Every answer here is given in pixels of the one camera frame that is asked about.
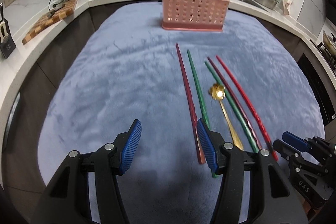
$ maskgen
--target stainless steel sink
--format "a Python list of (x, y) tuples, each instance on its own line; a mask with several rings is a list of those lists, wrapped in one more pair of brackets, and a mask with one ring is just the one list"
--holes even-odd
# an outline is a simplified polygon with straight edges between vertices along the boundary
[(253, 6), (257, 7), (257, 8), (263, 9), (264, 11), (268, 12), (266, 9), (264, 9), (261, 5), (259, 5), (258, 3), (256, 3), (253, 0), (240, 0), (240, 1), (248, 3), (250, 5), (253, 5)]

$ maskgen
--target gold spoon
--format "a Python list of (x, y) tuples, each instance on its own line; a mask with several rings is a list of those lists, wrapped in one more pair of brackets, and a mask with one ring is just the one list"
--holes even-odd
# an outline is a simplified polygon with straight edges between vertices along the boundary
[(231, 121), (229, 119), (229, 116), (227, 115), (227, 112), (225, 110), (224, 104), (222, 102), (222, 100), (225, 97), (224, 90), (225, 90), (225, 88), (222, 85), (214, 84), (210, 88), (209, 94), (212, 96), (213, 99), (219, 101), (219, 104), (220, 104), (220, 106), (221, 106), (221, 108), (223, 110), (223, 114), (225, 116), (227, 125), (229, 126), (229, 130), (230, 130), (231, 137), (232, 137), (234, 145), (236, 147), (238, 147), (240, 150), (244, 150), (243, 144), (242, 144), (241, 140), (239, 139), (238, 134), (237, 134), (236, 130), (234, 129), (234, 127), (233, 127), (233, 125), (232, 125), (232, 123), (231, 123)]

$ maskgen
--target red chopstick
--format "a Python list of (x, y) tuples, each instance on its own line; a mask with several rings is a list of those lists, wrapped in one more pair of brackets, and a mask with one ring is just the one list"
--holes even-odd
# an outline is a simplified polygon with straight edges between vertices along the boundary
[(178, 60), (180, 62), (183, 84), (184, 84), (185, 93), (187, 95), (187, 100), (188, 100), (188, 105), (189, 105), (191, 124), (193, 126), (194, 138), (195, 138), (195, 143), (196, 143), (197, 159), (198, 159), (199, 164), (204, 164), (205, 163), (205, 156), (204, 156), (204, 152), (203, 152), (202, 147), (201, 147), (200, 139), (198, 138), (198, 134), (197, 134), (197, 129), (196, 129), (197, 115), (196, 115), (196, 111), (195, 111), (193, 97), (192, 97), (192, 94), (191, 94), (187, 73), (185, 72), (185, 68), (184, 68), (184, 65), (183, 65), (183, 60), (182, 60), (181, 52), (180, 52), (180, 49), (179, 49), (179, 45), (177, 43), (176, 43), (176, 50), (177, 50)]
[(231, 71), (229, 70), (229, 68), (224, 64), (223, 60), (216, 55), (217, 60), (220, 62), (220, 64), (223, 66), (224, 70), (226, 71), (226, 73), (230, 76), (232, 82), (236, 85), (237, 89), (239, 90), (240, 94), (242, 95), (242, 97), (244, 98), (245, 103), (247, 104), (247, 106), (249, 107), (253, 117), (256, 119), (259, 129), (264, 137), (264, 140), (266, 142), (266, 145), (269, 149), (269, 151), (272, 153), (273, 157), (275, 158), (276, 161), (278, 161), (278, 156), (273, 148), (272, 145), (272, 141), (266, 131), (265, 126), (263, 125), (263, 122), (261, 121), (257, 111), (255, 110), (254, 106), (252, 105), (250, 99), (247, 97), (245, 91), (243, 90), (243, 88), (241, 87), (241, 85), (238, 83), (238, 81), (236, 80), (236, 78), (233, 76), (233, 74), (231, 73)]
[(210, 62), (210, 64), (212, 65), (212, 67), (214, 68), (214, 70), (216, 71), (216, 73), (218, 74), (219, 78), (222, 80), (224, 86), (226, 87), (227, 91), (230, 93), (233, 101), (235, 102), (236, 106), (239, 108), (240, 113), (242, 114), (247, 127), (250, 129), (251, 134), (255, 140), (255, 142), (257, 143), (257, 146), (259, 149), (262, 149), (263, 147), (261, 146), (260, 140), (258, 139), (257, 134), (255, 133), (250, 120), (248, 119), (245, 110), (243, 109), (242, 105), (240, 104), (238, 98), (236, 97), (235, 93), (233, 92), (233, 90), (231, 89), (230, 85), (228, 84), (228, 82), (225, 80), (224, 76), (221, 74), (221, 72), (219, 71), (219, 69), (217, 68), (217, 66), (215, 65), (215, 63), (211, 60), (210, 57), (208, 57), (208, 60)]

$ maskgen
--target green chopstick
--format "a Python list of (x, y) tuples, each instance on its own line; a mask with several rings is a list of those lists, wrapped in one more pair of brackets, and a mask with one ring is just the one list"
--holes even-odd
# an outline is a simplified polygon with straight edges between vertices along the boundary
[(203, 93), (202, 93), (202, 90), (201, 90), (201, 85), (200, 85), (200, 82), (198, 80), (196, 69), (195, 69), (195, 66), (194, 66), (194, 62), (193, 62), (193, 59), (191, 57), (191, 54), (190, 54), (189, 50), (187, 50), (187, 54), (188, 54), (188, 58), (189, 58), (191, 71), (193, 72), (193, 77), (194, 77), (197, 96), (198, 96), (198, 100), (199, 100), (199, 107), (201, 108), (202, 118), (204, 119), (205, 123), (207, 124), (208, 128), (210, 129), (209, 117), (208, 117), (208, 114), (207, 114), (207, 109), (206, 109), (206, 106), (205, 106), (204, 97), (203, 97)]
[[(214, 77), (214, 79), (217, 81), (217, 83), (224, 86), (222, 80), (218, 77), (217, 73), (210, 66), (210, 64), (207, 61), (205, 61), (204, 63), (207, 66), (208, 70), (211, 72), (211, 74)], [(233, 101), (230, 92), (228, 92), (227, 90), (225, 90), (225, 96), (226, 96), (226, 98), (227, 98), (227, 100), (228, 100), (231, 108), (233, 109), (236, 117), (238, 118), (241, 126), (243, 127), (243, 130), (245, 132), (245, 135), (246, 135), (247, 139), (249, 140), (249, 143), (250, 143), (250, 145), (252, 147), (253, 152), (254, 153), (258, 153), (259, 152), (259, 148), (258, 148), (258, 146), (257, 146), (257, 144), (256, 144), (256, 142), (255, 142), (255, 140), (254, 140), (254, 138), (252, 136), (252, 133), (251, 133), (250, 129), (246, 125), (246, 122), (245, 122), (242, 114), (240, 113), (240, 110), (238, 109), (238, 107), (236, 106), (235, 102)]]

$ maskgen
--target wooden cutting board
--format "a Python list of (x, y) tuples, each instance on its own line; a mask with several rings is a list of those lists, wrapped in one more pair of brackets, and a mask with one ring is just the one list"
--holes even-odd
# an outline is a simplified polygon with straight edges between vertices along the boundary
[(41, 16), (41, 18), (34, 24), (34, 26), (29, 30), (24, 39), (22, 40), (23, 45), (28, 41), (37, 36), (40, 32), (51, 26), (52, 24), (72, 15), (75, 11), (77, 5), (77, 0), (69, 0), (65, 3), (62, 9), (59, 9), (55, 14), (48, 18), (47, 14)]

